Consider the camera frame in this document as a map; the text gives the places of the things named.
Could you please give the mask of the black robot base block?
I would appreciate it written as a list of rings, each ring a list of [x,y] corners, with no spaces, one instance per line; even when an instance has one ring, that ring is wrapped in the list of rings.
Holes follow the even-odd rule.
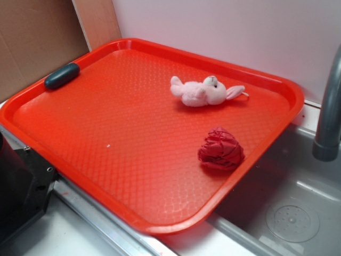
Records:
[[[1,246],[47,210],[55,167],[33,149],[13,149],[1,135]]]

